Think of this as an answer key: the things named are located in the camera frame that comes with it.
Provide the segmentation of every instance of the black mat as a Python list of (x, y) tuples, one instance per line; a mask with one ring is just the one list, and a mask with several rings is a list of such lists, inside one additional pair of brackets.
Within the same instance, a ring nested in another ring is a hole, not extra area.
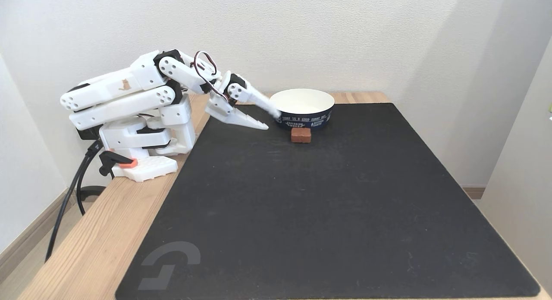
[(336, 105), (311, 144), (240, 108), (270, 129), (207, 122), (117, 299), (538, 294), (392, 104)]

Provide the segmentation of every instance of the black cable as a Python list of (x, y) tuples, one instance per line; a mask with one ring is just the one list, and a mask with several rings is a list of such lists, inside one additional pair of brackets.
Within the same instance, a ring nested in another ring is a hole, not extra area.
[(71, 182), (71, 186), (69, 186), (67, 193), (63, 197), (63, 202), (61, 203), (60, 212), (57, 214), (56, 223), (53, 225), (52, 235), (50, 237), (50, 243), (48, 244), (48, 250), (46, 251), (46, 259), (44, 260), (44, 262), (48, 261), (48, 259), (52, 255), (53, 245), (56, 241), (57, 231), (60, 228), (61, 218), (63, 217), (63, 212), (65, 212), (67, 201), (69, 201), (69, 197), (71, 196), (71, 193), (73, 192), (73, 189), (77, 184), (77, 180), (81, 175), (81, 172), (84, 169), (87, 160), (88, 160), (88, 156), (85, 156), (85, 158), (82, 159), (81, 165), (78, 167), (77, 174), (75, 174), (73, 181)]
[(82, 205), (81, 185), (82, 185), (82, 180), (85, 178), (86, 170), (88, 169), (88, 166), (90, 165), (90, 162), (92, 162), (93, 159), (94, 157), (89, 157), (88, 160), (86, 161), (85, 169), (82, 171), (81, 176), (78, 178), (77, 188), (75, 188), (75, 195), (77, 196), (78, 209), (81, 211), (81, 215), (83, 216), (86, 214), (86, 211), (85, 211), (85, 207)]
[(97, 140), (90, 147), (88, 147), (88, 150), (85, 154), (85, 158), (82, 159), (81, 165), (77, 169), (77, 173), (75, 174), (73, 180), (71, 181), (71, 185), (69, 186), (69, 189), (67, 190), (67, 193), (63, 197), (63, 202), (61, 203), (60, 212), (57, 214), (56, 223), (53, 225), (52, 235), (50, 237), (50, 242), (48, 243), (48, 250), (46, 252), (46, 258), (45, 262), (48, 261), (50, 256), (52, 255), (53, 251), (53, 245), (56, 241), (57, 231), (60, 228), (61, 224), (61, 218), (63, 218), (63, 212), (65, 212), (65, 208), (67, 207), (67, 202), (69, 201), (69, 197), (71, 196), (71, 193), (73, 192), (73, 189), (75, 188), (75, 185), (77, 184), (78, 179), (81, 177), (82, 174), (84, 174), (84, 171), (87, 167), (87, 164), (89, 164), (91, 159), (98, 154), (98, 152), (103, 148), (103, 144), (101, 140)]

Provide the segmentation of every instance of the brown block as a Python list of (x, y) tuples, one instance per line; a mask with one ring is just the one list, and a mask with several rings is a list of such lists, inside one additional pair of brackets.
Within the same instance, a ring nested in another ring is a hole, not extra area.
[(292, 143), (310, 143), (309, 128), (292, 128)]

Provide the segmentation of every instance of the robotic arm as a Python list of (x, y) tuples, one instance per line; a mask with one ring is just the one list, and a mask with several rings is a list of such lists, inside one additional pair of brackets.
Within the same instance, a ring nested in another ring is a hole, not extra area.
[[(201, 54), (210, 64), (199, 59)], [(133, 160), (115, 166), (114, 175), (144, 181), (176, 171), (176, 161), (166, 156), (193, 147), (188, 94), (209, 94), (205, 112), (232, 125), (268, 129), (234, 108), (236, 102), (253, 102), (274, 118), (280, 116), (268, 97), (247, 80), (229, 71), (221, 76), (203, 51), (193, 58), (178, 50), (144, 54), (129, 68), (81, 82), (60, 102), (74, 112), (69, 119), (79, 131), (98, 131), (106, 150)], [(138, 116), (153, 109), (159, 116)]]

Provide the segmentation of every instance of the navy blue label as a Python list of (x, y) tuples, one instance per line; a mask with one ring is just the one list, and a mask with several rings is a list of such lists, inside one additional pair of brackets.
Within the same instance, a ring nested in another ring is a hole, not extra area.
[(280, 118), (276, 120), (278, 125), (284, 129), (291, 128), (310, 128), (310, 129), (320, 129), (329, 120), (329, 117), (332, 113), (332, 108), (327, 109), (323, 112), (317, 113), (308, 113), (308, 114), (296, 114), (282, 112)]

